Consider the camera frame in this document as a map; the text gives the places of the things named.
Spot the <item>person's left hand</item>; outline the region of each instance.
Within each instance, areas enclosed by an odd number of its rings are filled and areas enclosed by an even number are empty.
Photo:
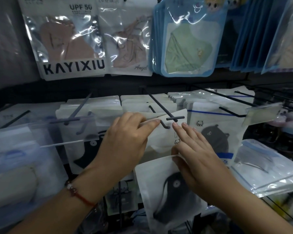
[[[123,177],[128,175],[141,160],[147,138],[160,124],[160,120],[152,120],[140,126],[146,118],[140,113],[126,112],[116,118],[107,130],[95,159],[85,168],[77,180],[84,177],[89,180],[91,173],[100,174],[100,185],[104,195]]]

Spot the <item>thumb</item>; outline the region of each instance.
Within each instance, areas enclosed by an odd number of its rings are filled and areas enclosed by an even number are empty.
[[[192,175],[188,164],[181,157],[173,157],[172,161],[177,165],[181,175],[186,181],[188,187],[194,192],[196,187],[196,180]]]

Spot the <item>finger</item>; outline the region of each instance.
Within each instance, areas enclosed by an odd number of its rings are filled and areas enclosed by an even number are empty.
[[[195,131],[192,129],[191,126],[188,126],[187,123],[183,122],[181,124],[182,128],[185,130],[185,132],[188,134],[188,136],[190,136],[191,139],[193,139],[200,147],[202,147],[203,149],[206,149],[206,145],[203,143],[203,141],[201,141],[197,134],[195,133]]]
[[[133,115],[132,112],[125,112],[118,121],[119,125],[125,125],[128,119]]]
[[[204,145],[209,148],[213,149],[211,144],[207,141],[207,139],[202,135],[202,133],[198,132],[195,128],[193,128],[193,131],[195,132],[196,136],[204,143]]]
[[[141,122],[145,122],[146,121],[146,117],[143,116],[141,113],[137,112],[134,113],[133,115],[131,115],[131,117],[128,119],[128,123],[130,123],[130,125],[134,126],[135,128],[138,128],[139,124]]]
[[[188,187],[194,191],[196,187],[196,180],[192,175],[188,164],[180,157],[173,157],[172,160],[177,165],[181,175],[183,176],[184,180],[186,181]]]
[[[179,126],[176,122],[172,124],[173,129],[176,131],[180,140],[189,145],[194,151],[200,151],[202,148],[197,144],[188,134],[187,132]]]
[[[116,124],[117,124],[117,122],[119,121],[119,119],[120,119],[120,117],[117,117],[117,118],[113,121],[111,127],[112,127],[112,126],[116,126]]]
[[[158,119],[149,121],[138,129],[138,133],[141,134],[142,139],[145,140],[159,124],[160,120]]]
[[[196,164],[199,158],[198,153],[184,142],[180,142],[172,147],[172,155],[177,154],[181,154],[188,164]]]

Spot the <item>person's right hand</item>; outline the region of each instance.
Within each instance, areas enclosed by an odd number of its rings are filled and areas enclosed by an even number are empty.
[[[172,155],[189,188],[200,198],[220,209],[232,199],[248,192],[231,174],[205,137],[188,126],[173,123],[181,142],[172,148]]]

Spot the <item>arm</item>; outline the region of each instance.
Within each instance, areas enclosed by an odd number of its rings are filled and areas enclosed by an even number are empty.
[[[204,136],[183,123],[173,128],[181,142],[172,148],[188,186],[202,199],[219,207],[246,233],[293,234],[293,226],[250,193],[233,177]]]
[[[139,128],[145,120],[140,113],[125,113],[113,122],[95,159],[72,183],[79,194],[97,203],[134,169],[144,154],[147,137],[160,124],[154,120]],[[63,189],[9,234],[74,233],[91,209]]]

